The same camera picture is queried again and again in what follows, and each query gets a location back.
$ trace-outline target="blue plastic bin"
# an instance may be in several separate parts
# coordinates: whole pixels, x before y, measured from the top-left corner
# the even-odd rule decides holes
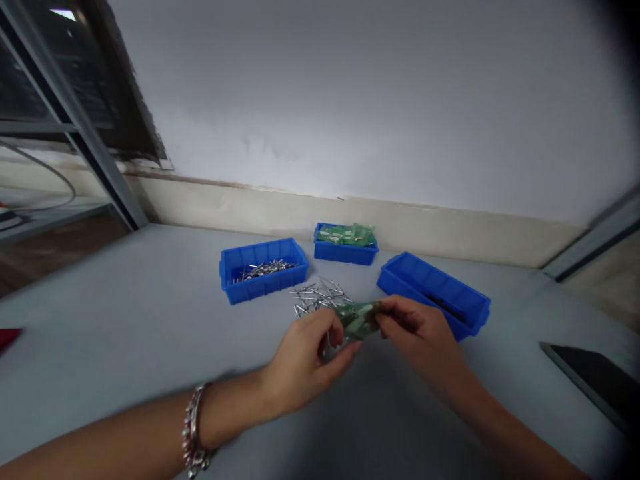
[[[307,279],[309,269],[307,257],[294,239],[274,240],[222,250],[221,257],[222,290],[227,292],[227,298],[232,305],[302,283]],[[297,263],[298,266],[238,283],[233,282],[234,278],[242,276],[245,269],[251,269],[249,265],[260,265],[280,259]]]
[[[489,318],[490,298],[409,252],[384,264],[377,285],[388,295],[440,308],[456,341],[477,335]]]
[[[330,242],[322,242],[316,239],[316,234],[325,225],[329,227],[338,227],[344,225],[336,225],[334,223],[318,223],[313,232],[313,243],[315,250],[313,257],[320,260],[343,261],[347,263],[355,263],[357,265],[371,265],[375,254],[378,253],[378,243],[367,245],[366,247],[356,247],[355,245],[335,245]]]

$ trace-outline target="right hand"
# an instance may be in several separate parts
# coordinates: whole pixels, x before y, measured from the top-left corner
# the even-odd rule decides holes
[[[474,379],[442,312],[392,295],[376,320],[384,336],[400,349],[434,392],[444,400],[460,394]]]

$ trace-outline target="bracelet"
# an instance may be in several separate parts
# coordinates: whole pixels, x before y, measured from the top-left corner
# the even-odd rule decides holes
[[[202,392],[208,385],[210,383],[203,383],[196,387],[186,410],[185,429],[182,430],[182,450],[189,480],[194,479],[200,473],[200,470],[206,470],[211,464],[211,454],[213,452],[202,448],[198,440],[200,397],[202,397]]]

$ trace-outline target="white table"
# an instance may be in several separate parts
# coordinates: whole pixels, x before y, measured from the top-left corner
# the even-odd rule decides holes
[[[0,357],[0,463],[152,397],[269,360],[293,319],[290,294],[230,306],[220,251],[268,238],[150,225],[0,301],[0,327],[25,332]],[[355,301],[383,295],[372,267],[320,261]],[[588,474],[621,434],[540,350],[595,349],[630,370],[638,336],[538,271],[425,257],[492,298],[461,347],[484,385]],[[304,410],[244,433],[203,478],[490,478],[480,442],[390,344],[368,338],[352,368]]]

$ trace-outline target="red object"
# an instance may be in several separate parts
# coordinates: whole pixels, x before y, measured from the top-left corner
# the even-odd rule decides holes
[[[20,335],[22,329],[0,329],[0,353]]]

